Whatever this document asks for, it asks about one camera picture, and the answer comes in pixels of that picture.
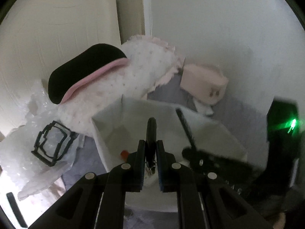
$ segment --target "open white container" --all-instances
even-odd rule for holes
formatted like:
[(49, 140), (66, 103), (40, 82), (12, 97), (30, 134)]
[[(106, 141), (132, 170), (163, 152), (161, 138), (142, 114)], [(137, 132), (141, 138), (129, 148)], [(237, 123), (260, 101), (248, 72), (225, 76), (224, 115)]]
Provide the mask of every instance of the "open white container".
[[(157, 139), (163, 140), (165, 151), (174, 154), (177, 162), (182, 161), (181, 152), (189, 146), (189, 141), (176, 115), (177, 107), (181, 108), (198, 149), (246, 161), (246, 150), (220, 122), (177, 104), (122, 96), (92, 117), (94, 140), (106, 170), (109, 172), (123, 163), (120, 159), (122, 150), (137, 151), (139, 140), (146, 137), (150, 117), (157, 121)], [(144, 186), (140, 193), (127, 193), (125, 202), (139, 209), (177, 212), (176, 193), (162, 193), (158, 181), (152, 186)]]

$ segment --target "pink lining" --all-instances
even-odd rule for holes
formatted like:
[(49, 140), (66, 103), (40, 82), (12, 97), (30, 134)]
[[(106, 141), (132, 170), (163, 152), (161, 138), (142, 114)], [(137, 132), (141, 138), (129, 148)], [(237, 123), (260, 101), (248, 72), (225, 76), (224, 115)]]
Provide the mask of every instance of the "pink lining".
[(73, 94), (73, 92), (75, 90), (77, 90), (79, 87), (91, 82), (92, 80), (98, 78), (99, 76), (101, 76), (102, 74), (104, 74), (106, 71), (110, 70), (111, 68), (115, 67), (115, 66), (120, 66), (120, 65), (126, 65), (128, 63), (129, 59), (127, 58), (120, 58), (120, 59), (116, 59), (106, 65), (104, 65), (103, 67), (97, 69), (95, 72), (91, 73), (90, 75), (84, 77), (83, 79), (81, 79), (80, 81), (78, 81), (76, 84), (73, 84), (71, 86), (71, 88), (69, 88), (67, 90), (67, 92), (65, 93), (65, 95), (63, 96), (60, 104), (65, 103)]

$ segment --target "bright light patch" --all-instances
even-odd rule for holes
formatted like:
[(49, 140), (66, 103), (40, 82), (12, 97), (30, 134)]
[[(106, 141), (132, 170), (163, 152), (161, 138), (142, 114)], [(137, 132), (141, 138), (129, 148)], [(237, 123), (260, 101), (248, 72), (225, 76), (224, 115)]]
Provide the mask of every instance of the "bright light patch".
[(290, 124), (290, 129), (288, 131), (288, 133), (290, 133), (291, 130), (293, 130), (295, 128), (295, 125), (296, 125), (296, 119), (293, 119), (291, 121), (291, 124)]

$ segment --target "red object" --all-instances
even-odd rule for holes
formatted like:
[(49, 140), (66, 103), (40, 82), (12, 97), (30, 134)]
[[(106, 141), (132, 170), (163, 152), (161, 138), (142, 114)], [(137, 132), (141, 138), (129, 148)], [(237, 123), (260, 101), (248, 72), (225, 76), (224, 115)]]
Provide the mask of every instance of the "red object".
[(129, 156), (129, 152), (128, 152), (128, 151), (123, 150), (123, 151), (121, 152), (121, 159), (122, 159), (124, 162), (127, 162), (128, 156)]

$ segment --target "gray bed sheet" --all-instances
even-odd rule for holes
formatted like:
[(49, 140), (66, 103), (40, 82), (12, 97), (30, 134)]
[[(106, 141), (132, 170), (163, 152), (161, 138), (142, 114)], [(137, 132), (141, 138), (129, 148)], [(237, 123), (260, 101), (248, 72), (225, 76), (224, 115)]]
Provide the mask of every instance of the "gray bed sheet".
[[(164, 86), (157, 87), (148, 94), (148, 99), (184, 105), (196, 111), (193, 97), (180, 89), (181, 75), (175, 75)], [(264, 168), (268, 157), (266, 143), (266, 116), (234, 97), (225, 97), (213, 106), (213, 119), (219, 120), (240, 141), (248, 151), (248, 162)], [(105, 173), (105, 168), (98, 155), (93, 138), (87, 137), (71, 170), (63, 175), (63, 181), (68, 190), (87, 172), (97, 175)], [(161, 213), (151, 211), (133, 211), (133, 215), (124, 220), (124, 228), (179, 228), (177, 213)]]

